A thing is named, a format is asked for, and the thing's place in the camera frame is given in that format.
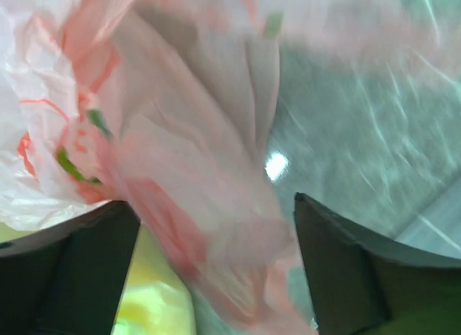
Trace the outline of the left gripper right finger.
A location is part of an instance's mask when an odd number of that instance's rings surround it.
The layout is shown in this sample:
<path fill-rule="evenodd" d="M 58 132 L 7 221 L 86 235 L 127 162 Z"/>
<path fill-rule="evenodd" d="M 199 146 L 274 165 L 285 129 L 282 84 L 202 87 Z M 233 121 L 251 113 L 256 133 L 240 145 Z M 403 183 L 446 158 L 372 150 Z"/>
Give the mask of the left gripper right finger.
<path fill-rule="evenodd" d="M 460 260 L 407 246 L 295 195 L 295 227 L 318 332 L 460 332 Z"/>

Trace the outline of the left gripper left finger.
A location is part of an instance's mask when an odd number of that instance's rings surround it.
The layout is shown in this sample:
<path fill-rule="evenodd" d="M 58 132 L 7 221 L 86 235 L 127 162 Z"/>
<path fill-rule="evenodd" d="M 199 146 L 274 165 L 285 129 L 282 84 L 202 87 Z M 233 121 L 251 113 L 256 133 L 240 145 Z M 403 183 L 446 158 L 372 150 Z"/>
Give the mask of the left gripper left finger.
<path fill-rule="evenodd" d="M 111 334 L 140 223 L 108 202 L 1 242 L 2 334 Z"/>

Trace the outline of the pink plastic bag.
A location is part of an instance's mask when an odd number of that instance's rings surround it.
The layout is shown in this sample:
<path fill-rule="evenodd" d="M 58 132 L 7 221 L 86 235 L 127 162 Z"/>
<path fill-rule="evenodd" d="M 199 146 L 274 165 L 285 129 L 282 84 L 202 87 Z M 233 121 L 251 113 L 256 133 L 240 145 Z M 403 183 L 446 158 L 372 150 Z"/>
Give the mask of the pink plastic bag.
<path fill-rule="evenodd" d="M 291 197 L 386 235 L 460 178 L 460 0 L 1 0 L 1 220 L 126 200 L 208 331 L 318 334 Z"/>

